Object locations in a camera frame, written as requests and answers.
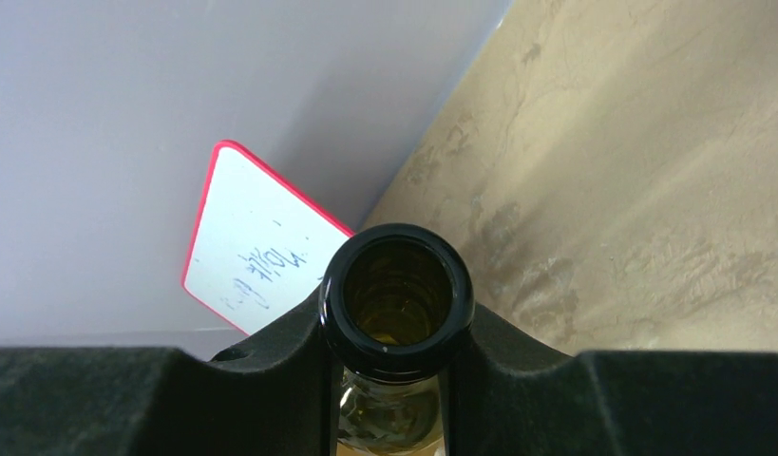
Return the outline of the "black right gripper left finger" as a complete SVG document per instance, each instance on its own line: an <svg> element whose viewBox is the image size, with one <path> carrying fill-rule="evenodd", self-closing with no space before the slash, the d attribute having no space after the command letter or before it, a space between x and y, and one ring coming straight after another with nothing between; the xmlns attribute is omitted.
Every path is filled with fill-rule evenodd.
<svg viewBox="0 0 778 456"><path fill-rule="evenodd" d="M169 347L0 347L0 455L328 455L318 296L211 361Z"/></svg>

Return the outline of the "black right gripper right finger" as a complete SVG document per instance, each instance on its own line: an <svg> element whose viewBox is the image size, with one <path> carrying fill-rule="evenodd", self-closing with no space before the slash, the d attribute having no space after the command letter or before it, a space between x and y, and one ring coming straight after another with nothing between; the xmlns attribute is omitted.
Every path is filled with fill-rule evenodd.
<svg viewBox="0 0 778 456"><path fill-rule="evenodd" d="M479 306L449 388L450 455L778 455L778 352L570 356Z"/></svg>

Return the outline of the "green bottle silver cap top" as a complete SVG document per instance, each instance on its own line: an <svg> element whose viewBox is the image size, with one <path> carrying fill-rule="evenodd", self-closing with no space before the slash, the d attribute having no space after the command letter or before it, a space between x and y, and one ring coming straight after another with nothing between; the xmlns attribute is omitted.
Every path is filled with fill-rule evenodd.
<svg viewBox="0 0 778 456"><path fill-rule="evenodd" d="M319 288L320 331L339 368L338 443L362 455L440 446L446 372L475 309L464 261L434 232L388 223L346 240Z"/></svg>

